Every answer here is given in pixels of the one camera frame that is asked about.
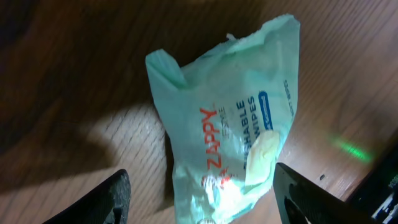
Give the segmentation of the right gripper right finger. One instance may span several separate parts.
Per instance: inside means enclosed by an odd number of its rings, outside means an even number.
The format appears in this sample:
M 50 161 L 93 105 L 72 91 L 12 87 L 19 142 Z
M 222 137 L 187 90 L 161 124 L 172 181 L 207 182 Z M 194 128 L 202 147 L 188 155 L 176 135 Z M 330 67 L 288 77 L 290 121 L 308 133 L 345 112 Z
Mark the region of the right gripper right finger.
M 275 165 L 274 193 L 282 223 L 374 223 L 284 163 Z

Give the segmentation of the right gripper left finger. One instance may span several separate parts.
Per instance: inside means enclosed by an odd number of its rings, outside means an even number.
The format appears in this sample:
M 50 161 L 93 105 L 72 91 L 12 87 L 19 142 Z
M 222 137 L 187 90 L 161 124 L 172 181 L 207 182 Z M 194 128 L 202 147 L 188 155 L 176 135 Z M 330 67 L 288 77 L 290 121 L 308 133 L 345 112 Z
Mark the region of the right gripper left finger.
M 126 224 L 131 184 L 120 169 L 44 224 Z

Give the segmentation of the pale wet wipes pack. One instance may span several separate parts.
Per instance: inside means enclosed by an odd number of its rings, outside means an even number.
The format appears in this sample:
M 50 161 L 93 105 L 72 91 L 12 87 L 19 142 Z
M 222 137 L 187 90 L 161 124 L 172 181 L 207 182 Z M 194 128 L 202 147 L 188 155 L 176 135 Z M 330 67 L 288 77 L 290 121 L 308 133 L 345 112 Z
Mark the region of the pale wet wipes pack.
M 177 223 L 229 223 L 272 187 L 298 103 L 300 23 L 284 14 L 181 67 L 146 57 L 174 157 Z

